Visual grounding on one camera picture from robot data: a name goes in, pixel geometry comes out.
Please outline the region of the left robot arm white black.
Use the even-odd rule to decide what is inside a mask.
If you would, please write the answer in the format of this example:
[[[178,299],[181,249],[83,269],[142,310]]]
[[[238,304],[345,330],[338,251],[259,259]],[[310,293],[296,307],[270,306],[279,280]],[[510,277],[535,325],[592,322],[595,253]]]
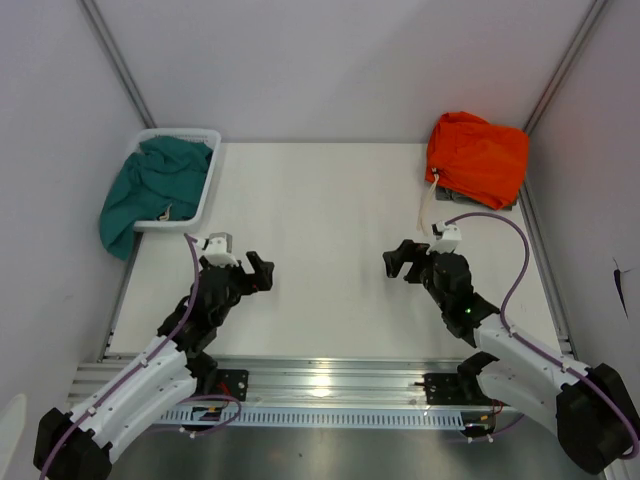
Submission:
[[[245,296],[273,286],[275,265],[250,251],[252,267],[202,256],[187,296],[143,352],[71,411],[51,409],[38,425],[33,464],[43,479],[105,479],[126,448],[160,416],[191,398],[223,403],[218,363],[205,349]]]

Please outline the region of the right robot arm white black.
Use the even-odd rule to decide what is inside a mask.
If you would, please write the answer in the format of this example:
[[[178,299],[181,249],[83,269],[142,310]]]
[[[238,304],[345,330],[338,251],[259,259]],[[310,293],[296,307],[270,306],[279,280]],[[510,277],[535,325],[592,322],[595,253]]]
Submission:
[[[447,329],[475,353],[460,364],[458,395],[468,403],[498,400],[545,427],[583,471],[597,475],[639,454],[639,415],[621,375],[588,366],[506,322],[479,295],[467,260],[411,240],[383,255],[386,274],[410,267],[406,282],[422,285]]]

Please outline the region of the teal green shorts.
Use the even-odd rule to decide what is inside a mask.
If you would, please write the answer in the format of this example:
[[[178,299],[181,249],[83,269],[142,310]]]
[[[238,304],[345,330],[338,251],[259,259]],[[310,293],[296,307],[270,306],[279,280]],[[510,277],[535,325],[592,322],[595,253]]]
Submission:
[[[105,250],[126,260],[138,221],[186,221],[197,212],[214,150],[157,136],[139,143],[116,176],[99,217]]]

